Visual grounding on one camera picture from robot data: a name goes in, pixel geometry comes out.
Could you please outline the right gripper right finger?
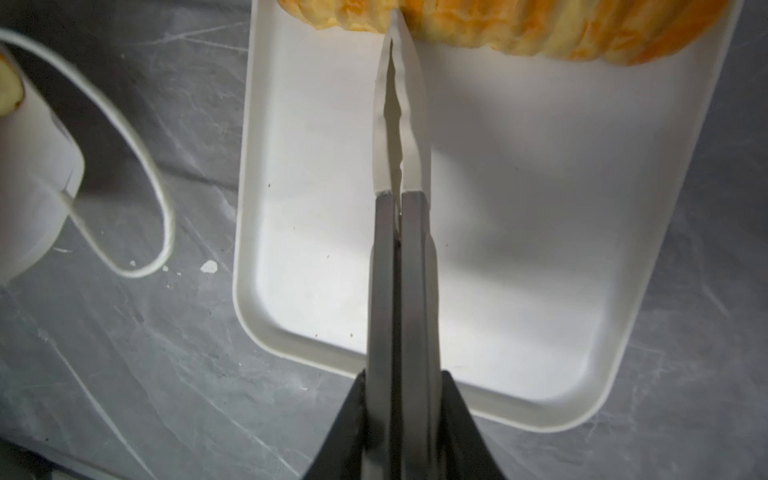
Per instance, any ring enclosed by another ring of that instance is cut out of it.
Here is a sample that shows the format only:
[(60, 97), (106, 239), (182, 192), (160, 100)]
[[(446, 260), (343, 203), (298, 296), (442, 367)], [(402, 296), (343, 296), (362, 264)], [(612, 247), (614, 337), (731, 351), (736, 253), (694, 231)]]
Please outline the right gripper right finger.
[(504, 480), (452, 375), (442, 372), (440, 447), (442, 479)]

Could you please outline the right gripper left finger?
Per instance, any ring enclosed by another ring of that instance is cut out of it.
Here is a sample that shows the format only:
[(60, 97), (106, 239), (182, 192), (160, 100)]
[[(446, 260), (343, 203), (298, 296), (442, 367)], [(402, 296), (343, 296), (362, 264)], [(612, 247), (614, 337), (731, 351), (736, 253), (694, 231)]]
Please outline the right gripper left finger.
[(355, 378), (304, 480), (360, 480), (367, 431), (365, 372)]

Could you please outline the metal food tongs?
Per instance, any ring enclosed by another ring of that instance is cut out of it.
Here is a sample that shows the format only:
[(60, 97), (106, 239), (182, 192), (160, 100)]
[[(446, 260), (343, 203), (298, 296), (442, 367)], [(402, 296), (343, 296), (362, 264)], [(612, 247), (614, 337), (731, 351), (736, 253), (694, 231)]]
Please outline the metal food tongs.
[(431, 138), (414, 40), (400, 9), (387, 15), (374, 89), (363, 476), (437, 479), (441, 368)]

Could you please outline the red and white paper bag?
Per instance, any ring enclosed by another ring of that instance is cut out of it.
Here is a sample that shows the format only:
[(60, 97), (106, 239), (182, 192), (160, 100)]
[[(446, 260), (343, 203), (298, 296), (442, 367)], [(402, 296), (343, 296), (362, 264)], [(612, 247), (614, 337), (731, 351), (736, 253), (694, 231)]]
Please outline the red and white paper bag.
[[(87, 97), (122, 136), (141, 164), (162, 215), (163, 241), (143, 267), (119, 266), (98, 244), (74, 206), (84, 175), (82, 151), (9, 51), (23, 49), (57, 70)], [(25, 98), (1, 117), (1, 279), (7, 282), (38, 262), (72, 221), (94, 253), (116, 275), (143, 278), (160, 270), (176, 240), (176, 212), (158, 165), (122, 111), (72, 63), (49, 47), (8, 28), (1, 31), (1, 55), (20, 74)]]

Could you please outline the long yellow fake bread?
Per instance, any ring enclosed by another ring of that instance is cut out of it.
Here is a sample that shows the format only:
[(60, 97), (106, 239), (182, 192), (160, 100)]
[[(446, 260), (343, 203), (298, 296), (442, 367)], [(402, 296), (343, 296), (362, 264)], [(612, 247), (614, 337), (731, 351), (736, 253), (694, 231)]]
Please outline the long yellow fake bread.
[(403, 14), (421, 40), (507, 55), (634, 66), (676, 54), (724, 14), (727, 0), (283, 0), (317, 29), (382, 33)]

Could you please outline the round yellow fake bun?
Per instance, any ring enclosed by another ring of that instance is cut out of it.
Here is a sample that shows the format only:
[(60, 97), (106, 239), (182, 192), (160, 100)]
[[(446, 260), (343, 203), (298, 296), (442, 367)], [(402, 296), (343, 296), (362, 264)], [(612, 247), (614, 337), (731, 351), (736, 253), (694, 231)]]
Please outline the round yellow fake bun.
[(23, 80), (10, 60), (0, 58), (0, 117), (13, 113), (23, 102), (25, 89)]

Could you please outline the white rectangular tray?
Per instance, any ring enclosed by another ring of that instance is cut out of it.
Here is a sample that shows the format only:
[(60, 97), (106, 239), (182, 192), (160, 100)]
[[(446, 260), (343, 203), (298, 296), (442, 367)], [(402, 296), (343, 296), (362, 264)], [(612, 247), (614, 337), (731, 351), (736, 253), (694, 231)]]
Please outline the white rectangular tray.
[[(742, 5), (645, 65), (418, 44), (440, 351), (480, 416), (589, 419), (614, 383)], [(263, 349), (365, 364), (383, 39), (252, 7), (233, 303)]]

